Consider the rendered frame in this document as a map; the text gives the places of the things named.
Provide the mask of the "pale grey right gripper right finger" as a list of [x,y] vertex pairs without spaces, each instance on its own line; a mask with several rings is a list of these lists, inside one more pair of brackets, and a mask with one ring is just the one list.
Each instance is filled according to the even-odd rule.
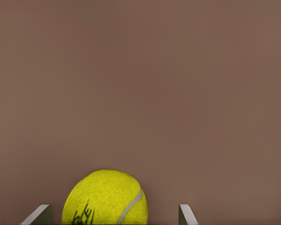
[[178,206],[178,225],[199,225],[188,204]]

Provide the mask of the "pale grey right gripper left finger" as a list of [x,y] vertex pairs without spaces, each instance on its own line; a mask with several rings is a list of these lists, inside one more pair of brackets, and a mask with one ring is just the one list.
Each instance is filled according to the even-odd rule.
[[52,225],[52,206],[50,204],[38,206],[20,225]]

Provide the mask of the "yellow tennis ball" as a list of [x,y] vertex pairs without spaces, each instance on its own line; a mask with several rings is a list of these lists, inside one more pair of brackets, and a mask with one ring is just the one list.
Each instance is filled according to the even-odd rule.
[[139,182],[111,169],[95,171],[68,195],[62,225],[147,225],[148,204]]

